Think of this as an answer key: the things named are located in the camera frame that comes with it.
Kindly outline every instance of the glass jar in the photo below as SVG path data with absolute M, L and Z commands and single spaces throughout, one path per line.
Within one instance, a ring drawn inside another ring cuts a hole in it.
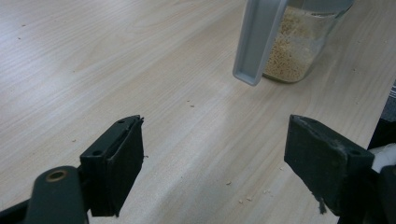
M 262 75 L 287 83 L 306 77 L 343 14 L 287 7 Z
M 233 75 L 297 82 L 310 72 L 353 0 L 248 0 Z

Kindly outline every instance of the light wood grain surface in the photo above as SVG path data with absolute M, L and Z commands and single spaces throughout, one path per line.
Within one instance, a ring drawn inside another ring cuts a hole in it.
M 232 76 L 245 3 L 1 1 L 0 209 L 140 114 L 148 158 L 120 217 L 91 223 L 336 223 L 283 162 L 289 115 L 368 146 L 396 2 L 356 1 L 305 80 L 254 88 Z

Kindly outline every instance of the jar lid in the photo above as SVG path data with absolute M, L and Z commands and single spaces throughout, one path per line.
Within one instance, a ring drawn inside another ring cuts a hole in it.
M 338 13 L 348 10 L 354 0 L 289 0 L 289 6 L 317 13 Z
M 233 75 L 255 86 L 269 59 L 288 0 L 248 0 Z

